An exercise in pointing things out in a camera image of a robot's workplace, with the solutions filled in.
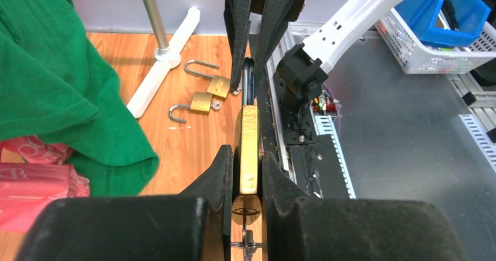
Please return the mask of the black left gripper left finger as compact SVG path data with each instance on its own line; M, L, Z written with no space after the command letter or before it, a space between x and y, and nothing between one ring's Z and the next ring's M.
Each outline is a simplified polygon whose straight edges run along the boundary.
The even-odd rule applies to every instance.
M17 260L230 260L233 150L176 195L66 198L36 218Z

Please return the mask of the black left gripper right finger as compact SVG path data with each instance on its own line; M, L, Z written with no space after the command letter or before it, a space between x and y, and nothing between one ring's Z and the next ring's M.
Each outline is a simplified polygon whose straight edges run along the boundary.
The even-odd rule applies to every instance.
M466 260L447 217L422 201L318 198L272 153L261 161L264 260Z

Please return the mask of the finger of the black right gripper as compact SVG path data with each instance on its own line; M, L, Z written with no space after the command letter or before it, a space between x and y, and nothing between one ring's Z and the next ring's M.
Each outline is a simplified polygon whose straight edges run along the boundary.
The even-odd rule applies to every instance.
M265 65L274 51L288 23L298 19L305 0L264 0L259 33L255 46L253 67L253 94L257 96L260 81L265 75Z
M238 89L250 30L252 0L225 0L224 21L232 56L230 92Z

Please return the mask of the large brass padlock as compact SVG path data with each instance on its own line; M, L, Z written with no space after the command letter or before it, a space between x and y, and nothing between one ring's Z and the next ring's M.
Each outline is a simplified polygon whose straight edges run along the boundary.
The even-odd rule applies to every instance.
M259 168L263 152L253 68L253 59L246 57L242 67L242 107L236 120L233 162L232 219L238 225L250 225L261 214Z

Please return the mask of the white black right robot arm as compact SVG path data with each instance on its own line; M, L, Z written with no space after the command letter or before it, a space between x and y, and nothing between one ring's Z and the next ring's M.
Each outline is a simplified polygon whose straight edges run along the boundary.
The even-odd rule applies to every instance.
M261 16L254 52L252 86L255 93L268 58L287 30L299 17L305 0L225 0L224 22L232 56L230 90L238 88L250 29L250 14ZM287 119L287 143L305 145L316 141L312 125L304 121L311 101L349 47L376 21L403 0L348 0L314 34L285 53L277 64L284 91L280 114Z

